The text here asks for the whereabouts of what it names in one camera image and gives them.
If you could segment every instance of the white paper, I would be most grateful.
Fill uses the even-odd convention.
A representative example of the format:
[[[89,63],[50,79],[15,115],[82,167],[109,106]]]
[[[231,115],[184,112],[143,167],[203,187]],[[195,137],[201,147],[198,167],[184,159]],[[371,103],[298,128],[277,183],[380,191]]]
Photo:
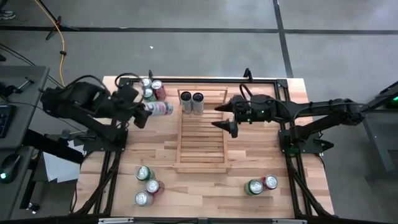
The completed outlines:
[[[83,153],[83,145],[75,146],[73,141],[68,141],[68,146],[78,152]],[[58,183],[75,180],[79,178],[80,165],[66,161],[51,154],[44,153],[45,169],[48,180],[57,179]]]

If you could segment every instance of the gray floor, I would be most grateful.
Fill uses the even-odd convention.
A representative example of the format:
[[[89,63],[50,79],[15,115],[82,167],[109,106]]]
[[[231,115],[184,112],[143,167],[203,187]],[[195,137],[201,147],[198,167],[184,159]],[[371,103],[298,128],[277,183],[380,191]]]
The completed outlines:
[[[271,0],[46,3],[72,26],[276,28]],[[395,0],[280,0],[279,4],[286,29],[398,29]],[[50,25],[33,1],[13,0],[7,8],[27,21],[6,24]],[[51,76],[58,78],[60,38],[56,35],[45,41],[46,35],[0,31],[0,42],[37,65],[49,66]],[[286,77],[277,34],[65,32],[64,36],[66,83],[86,74],[101,78],[122,72],[146,74],[148,69],[155,75],[240,77],[249,67],[255,77]],[[397,81],[396,35],[287,35],[286,39],[294,77],[304,78],[310,100],[367,102]],[[23,63],[8,57],[3,64]],[[31,128],[56,133],[68,126],[37,111]],[[377,161],[363,126],[339,126],[326,131],[324,138],[336,145],[325,153],[335,213],[345,218],[398,222],[397,182],[369,185],[364,179]],[[38,187],[35,197],[42,210],[36,216],[66,214],[72,192],[73,182]],[[29,216],[25,211],[14,214],[14,218]]]

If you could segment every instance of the soda can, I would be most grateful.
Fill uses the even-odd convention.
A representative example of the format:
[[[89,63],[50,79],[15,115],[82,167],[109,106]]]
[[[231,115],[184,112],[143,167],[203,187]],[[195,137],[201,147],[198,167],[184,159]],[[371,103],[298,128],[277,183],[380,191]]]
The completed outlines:
[[[136,205],[141,207],[151,206],[154,203],[154,196],[142,190],[136,194]]]
[[[166,90],[160,80],[155,80],[152,82],[152,89],[154,90],[157,100],[164,101],[166,99]]]
[[[158,195],[164,191],[164,183],[157,179],[148,180],[146,190],[151,195]]]
[[[278,187],[278,179],[273,175],[267,177],[261,177],[261,182],[263,186],[268,190],[274,190]]]
[[[144,91],[144,99],[146,102],[153,102],[156,101],[156,97],[154,95],[154,91],[150,88],[146,88]]]
[[[147,88],[151,88],[152,81],[149,78],[143,78],[139,84],[141,85],[142,89],[145,90]]]
[[[147,166],[141,166],[136,172],[136,177],[140,181],[147,181],[155,178],[155,172]]]
[[[174,107],[168,102],[149,102],[145,104],[145,110],[151,111],[152,116],[162,116],[172,114]]]
[[[181,93],[181,105],[182,105],[182,111],[185,114],[190,114],[192,112],[192,96],[191,93],[188,91],[185,91]]]
[[[195,93],[192,97],[192,111],[195,115],[202,115],[205,107],[205,97],[201,93]]]
[[[245,183],[243,190],[248,195],[259,195],[263,190],[263,186],[260,180],[254,179]]]

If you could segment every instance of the butcher block tabletop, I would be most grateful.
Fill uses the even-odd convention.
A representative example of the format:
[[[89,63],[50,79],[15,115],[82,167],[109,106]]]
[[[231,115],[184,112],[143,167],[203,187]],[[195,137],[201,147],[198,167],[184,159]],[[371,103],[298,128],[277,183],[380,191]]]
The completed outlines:
[[[111,92],[116,91],[114,79],[115,77],[104,77],[103,80]],[[287,81],[291,100],[296,103],[307,103],[304,80],[290,78]],[[229,167],[224,173],[177,173],[174,165],[177,163],[178,132],[181,130],[178,90],[192,90],[193,94],[195,90],[204,88],[227,89],[226,101],[228,101],[233,95],[240,94],[239,84],[164,83],[164,86],[167,94],[166,102],[173,104],[174,112],[168,116],[150,116],[144,129],[135,127],[130,121],[127,145],[119,165],[111,216],[293,218],[286,161],[280,152],[277,140],[279,124],[244,123],[239,125],[239,135],[234,139],[227,133],[226,158]],[[247,84],[247,86],[253,94],[275,97],[273,85]],[[224,93],[210,94],[213,94],[212,98],[223,99]],[[223,118],[231,117],[232,114],[229,113],[223,115]],[[197,118],[201,119],[203,125],[209,119],[200,116]],[[303,125],[311,121],[312,118],[299,118],[296,124]],[[219,136],[204,136],[204,138],[216,139]],[[103,157],[104,152],[94,152],[81,166],[75,210],[83,206],[98,186]],[[320,158],[313,154],[303,154],[302,160],[308,188],[325,210],[333,213]],[[138,207],[134,202],[137,192],[145,187],[144,183],[136,178],[138,167],[143,165],[154,170],[157,179],[165,184],[165,191],[155,197],[154,204],[150,207]],[[246,182],[267,175],[277,177],[276,189],[265,190],[257,196],[248,196],[244,193],[243,185]],[[103,194],[101,211],[105,207],[108,188],[109,184]],[[300,208],[304,212],[302,193],[297,184],[296,188]]]

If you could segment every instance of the green soda can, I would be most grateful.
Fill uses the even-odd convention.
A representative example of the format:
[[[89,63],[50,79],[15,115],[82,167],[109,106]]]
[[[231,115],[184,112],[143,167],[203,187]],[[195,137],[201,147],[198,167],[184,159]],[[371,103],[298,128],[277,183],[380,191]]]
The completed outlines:
[[[147,181],[155,178],[155,172],[147,166],[142,166],[138,169],[136,177],[140,181]]]
[[[250,180],[244,185],[244,192],[248,195],[259,195],[263,190],[263,186],[260,180]]]
[[[146,102],[156,101],[156,96],[154,95],[154,91],[150,88],[144,89],[144,99],[146,100]]]

